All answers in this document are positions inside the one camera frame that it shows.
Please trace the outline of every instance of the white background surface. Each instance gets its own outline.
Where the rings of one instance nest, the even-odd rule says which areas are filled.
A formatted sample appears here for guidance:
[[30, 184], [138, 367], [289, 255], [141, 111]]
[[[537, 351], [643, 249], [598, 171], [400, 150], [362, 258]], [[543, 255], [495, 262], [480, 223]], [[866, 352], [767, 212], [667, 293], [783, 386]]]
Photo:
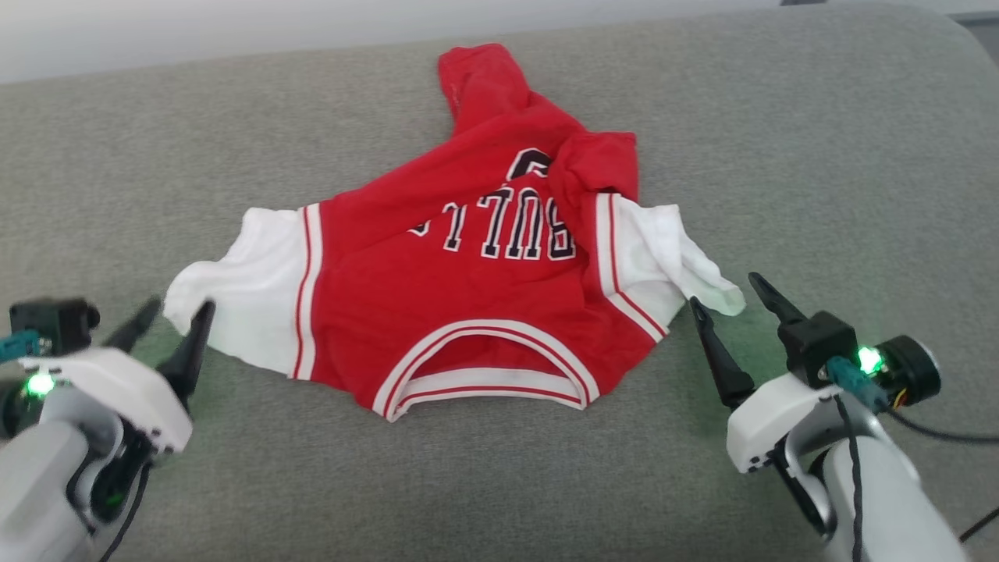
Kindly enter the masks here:
[[[942, 13], [999, 0], [891, 1]], [[251, 53], [775, 7], [780, 0], [0, 0], [0, 83]]]

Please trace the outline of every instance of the yellow wire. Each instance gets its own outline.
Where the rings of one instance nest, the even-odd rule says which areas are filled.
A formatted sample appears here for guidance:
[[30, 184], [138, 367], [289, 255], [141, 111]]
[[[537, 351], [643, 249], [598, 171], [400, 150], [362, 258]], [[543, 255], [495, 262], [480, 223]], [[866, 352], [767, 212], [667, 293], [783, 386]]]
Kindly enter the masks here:
[[908, 389], [903, 388], [895, 395], [895, 403], [891, 405], [892, 410], [897, 410], [902, 407], [902, 399], [905, 398], [905, 393]]

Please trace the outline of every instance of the red stripe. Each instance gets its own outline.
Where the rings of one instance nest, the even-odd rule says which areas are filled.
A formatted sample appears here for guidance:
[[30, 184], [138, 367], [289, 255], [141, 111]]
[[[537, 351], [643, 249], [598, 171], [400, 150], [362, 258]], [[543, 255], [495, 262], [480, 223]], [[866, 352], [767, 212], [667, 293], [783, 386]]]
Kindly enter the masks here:
[[472, 331], [472, 330], [492, 330], [492, 331], [504, 332], [504, 333], [507, 333], [507, 334], [513, 334], [513, 335], [516, 335], [516, 336], [520, 336], [522, 338], [530, 340], [531, 342], [533, 342], [534, 344], [536, 344], [538, 347], [543, 348], [544, 350], [548, 351], [549, 353], [551, 353], [551, 355], [557, 357], [558, 359], [561, 359], [561, 361], [565, 364], [565, 368], [567, 368], [569, 370], [569, 372], [572, 373], [573, 376], [575, 376], [576, 382], [578, 382], [579, 385], [582, 387], [582, 392], [583, 392], [583, 394], [586, 397], [586, 403], [589, 404], [589, 402], [590, 402], [590, 400], [589, 400], [589, 389], [587, 389], [586, 385], [582, 382], [582, 377], [580, 377], [579, 373], [576, 373], [572, 369], [572, 365], [569, 364], [569, 362], [566, 361], [564, 357], [562, 357], [561, 355], [559, 355], [558, 353], [556, 353], [553, 349], [551, 349], [550, 347], [548, 347], [544, 343], [542, 343], [542, 342], [540, 342], [540, 341], [532, 338], [531, 336], [529, 336], [527, 334], [524, 334], [522, 332], [517, 332], [515, 330], [510, 330], [510, 329], [507, 329], [507, 328], [497, 328], [497, 327], [494, 327], [494, 326], [465, 326], [463, 328], [456, 328], [456, 329], [454, 329], [454, 330], [452, 330], [452, 331], [450, 331], [450, 332], [442, 335], [438, 339], [434, 340], [426, 348], [424, 348], [424, 350], [422, 352], [420, 352], [420, 355], [418, 355], [417, 357], [415, 357], [413, 359], [413, 361], [411, 361], [410, 364], [407, 365], [405, 369], [403, 369], [403, 376], [399, 377], [399, 380], [397, 380], [396, 384], [393, 385], [392, 392], [389, 393], [389, 398], [388, 398], [388, 400], [386, 400], [385, 410], [382, 412], [382, 415], [385, 416], [386, 418], [389, 417], [389, 409], [392, 408], [393, 398], [395, 398], [396, 392], [399, 391], [399, 386], [403, 383], [404, 380], [408, 379], [408, 377], [406, 375], [406, 372], [409, 371], [414, 365], [420, 365], [421, 363], [423, 363], [425, 360], [422, 361], [421, 359], [423, 359], [424, 355], [427, 355], [427, 352], [430, 351], [431, 348], [433, 348], [437, 344], [441, 343], [441, 340], [447, 339], [452, 334], [455, 334], [457, 332], [465, 332], [465, 331]]
[[413, 400], [414, 398], [421, 398], [424, 396], [439, 396], [441, 394], [451, 394], [453, 392], [471, 392], [471, 391], [514, 391], [514, 392], [524, 392], [528, 394], [538, 394], [541, 396], [549, 396], [552, 398], [561, 398], [568, 402], [573, 402], [575, 404], [579, 403], [579, 398], [577, 396], [568, 396], [566, 394], [560, 394], [558, 392], [553, 392], [550, 390], [541, 390], [537, 388], [528, 388], [523, 386], [457, 386], [455, 388], [444, 388], [441, 390], [428, 390], [427, 392], [418, 392], [416, 394], [411, 394], [404, 398], [397, 408], [402, 408], [407, 402]]
[[312, 268], [312, 239], [309, 236], [309, 208], [302, 208], [302, 216], [305, 217], [306, 225], [306, 272], [302, 275], [302, 283], [299, 283], [299, 298], [295, 303], [295, 332], [299, 337], [299, 355], [295, 359], [295, 370], [292, 371], [292, 378], [299, 378], [299, 367], [302, 366], [302, 321], [300, 312], [302, 311], [302, 293], [306, 289], [306, 279], [309, 278], [309, 270]]
[[641, 314], [642, 317], [645, 318], [645, 320], [648, 320], [648, 323], [651, 324], [653, 328], [655, 328], [655, 331], [659, 332], [659, 335], [661, 335], [662, 337], [666, 337], [666, 331], [663, 330], [661, 326], [659, 326], [659, 323], [653, 320], [651, 316], [649, 316], [647, 313], [645, 313], [644, 310], [641, 309], [641, 307], [636, 305], [634, 301], [628, 298], [628, 296], [624, 294], [623, 291], [620, 290], [620, 286], [617, 284], [617, 251], [615, 249], [616, 244], [614, 240], [614, 196], [613, 195], [607, 196], [607, 214], [610, 215], [610, 272], [614, 279], [614, 292], [620, 295], [621, 298], [624, 299], [624, 302], [631, 305], [631, 308], [635, 309], [638, 312], [638, 314]]

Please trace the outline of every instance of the glowing green led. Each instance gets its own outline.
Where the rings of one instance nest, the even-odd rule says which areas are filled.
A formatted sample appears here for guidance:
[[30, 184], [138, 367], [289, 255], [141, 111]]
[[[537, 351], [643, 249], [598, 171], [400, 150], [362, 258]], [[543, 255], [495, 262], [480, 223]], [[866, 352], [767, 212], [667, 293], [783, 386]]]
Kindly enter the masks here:
[[35, 398], [42, 398], [56, 387], [56, 381], [48, 373], [38, 373], [28, 379], [24, 389]]
[[858, 349], [857, 359], [860, 359], [860, 370], [868, 375], [877, 373], [884, 365], [884, 357], [881, 357], [881, 352], [873, 347], [861, 347]]

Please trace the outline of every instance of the red and white jersey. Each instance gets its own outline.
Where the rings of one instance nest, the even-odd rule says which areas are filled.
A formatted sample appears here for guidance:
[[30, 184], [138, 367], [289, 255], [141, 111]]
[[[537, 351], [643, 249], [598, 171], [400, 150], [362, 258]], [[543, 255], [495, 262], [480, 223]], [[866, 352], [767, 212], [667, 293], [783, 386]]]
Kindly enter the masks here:
[[448, 142], [303, 209], [250, 209], [224, 258], [178, 275], [164, 314], [186, 332], [214, 299], [210, 345], [395, 421], [465, 396], [582, 409], [689, 296], [741, 311], [676, 206], [634, 202], [632, 134], [586, 131], [500, 45], [454, 49], [440, 75]]

